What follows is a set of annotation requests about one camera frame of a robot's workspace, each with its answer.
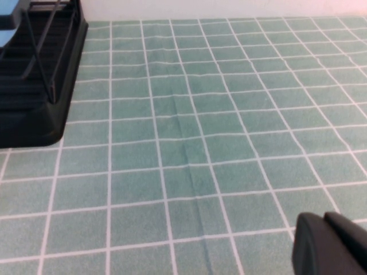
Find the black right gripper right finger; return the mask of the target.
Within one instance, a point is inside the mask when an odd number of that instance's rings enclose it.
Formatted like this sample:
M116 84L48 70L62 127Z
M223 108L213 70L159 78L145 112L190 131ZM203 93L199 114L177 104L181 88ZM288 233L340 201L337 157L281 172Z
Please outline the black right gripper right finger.
M336 212L326 212L325 221L332 227L354 259L363 269L366 269L366 230Z

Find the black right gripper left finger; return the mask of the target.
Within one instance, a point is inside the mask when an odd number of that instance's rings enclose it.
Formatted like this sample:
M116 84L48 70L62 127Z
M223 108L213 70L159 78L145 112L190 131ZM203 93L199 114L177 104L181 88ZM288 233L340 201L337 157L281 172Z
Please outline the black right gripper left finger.
M295 274L366 274L332 227L313 213L297 217L292 249Z

